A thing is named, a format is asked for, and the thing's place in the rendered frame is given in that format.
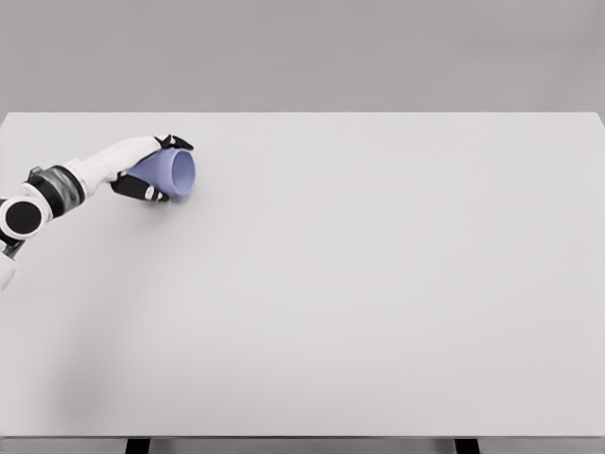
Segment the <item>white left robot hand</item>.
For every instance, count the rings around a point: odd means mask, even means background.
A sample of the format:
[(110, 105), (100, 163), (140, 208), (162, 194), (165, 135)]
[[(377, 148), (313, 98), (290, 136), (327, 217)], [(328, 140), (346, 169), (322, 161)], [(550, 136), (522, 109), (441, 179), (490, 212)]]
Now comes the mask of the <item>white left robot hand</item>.
[(90, 186), (94, 188), (107, 183), (114, 193), (139, 201), (167, 202), (177, 198), (168, 197), (149, 183), (127, 174), (129, 169), (153, 153), (171, 148), (184, 148), (192, 154), (194, 150), (191, 144), (173, 134), (122, 140), (91, 159), (95, 175)]

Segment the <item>lavender plastic cup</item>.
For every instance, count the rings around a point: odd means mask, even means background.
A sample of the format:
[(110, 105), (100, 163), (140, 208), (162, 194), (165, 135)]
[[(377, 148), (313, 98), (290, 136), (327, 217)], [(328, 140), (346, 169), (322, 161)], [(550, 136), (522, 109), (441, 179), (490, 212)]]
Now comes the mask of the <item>lavender plastic cup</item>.
[(149, 183), (168, 197), (188, 196), (196, 181), (196, 165), (191, 151), (162, 149), (137, 163), (127, 174)]

